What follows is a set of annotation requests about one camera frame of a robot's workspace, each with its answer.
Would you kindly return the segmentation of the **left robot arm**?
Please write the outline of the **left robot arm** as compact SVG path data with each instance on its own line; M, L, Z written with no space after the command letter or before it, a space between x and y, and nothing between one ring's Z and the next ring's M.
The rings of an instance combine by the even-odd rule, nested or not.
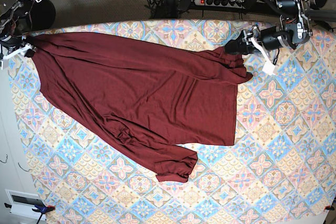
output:
M260 29L253 25L242 30L237 39L230 40L225 51L231 55L261 53L265 59L262 71L270 76L277 73L278 57L270 58L270 51L288 48L295 50L312 36L309 18L305 14L303 0L264 0L280 15L280 25Z

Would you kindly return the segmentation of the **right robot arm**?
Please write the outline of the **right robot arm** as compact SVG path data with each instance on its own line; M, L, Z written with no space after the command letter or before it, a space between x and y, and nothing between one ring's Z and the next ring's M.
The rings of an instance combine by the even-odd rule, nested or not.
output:
M10 58L31 57L36 47L27 41L35 31L49 29L56 18L56 9L50 0L4 0L1 2L1 69Z

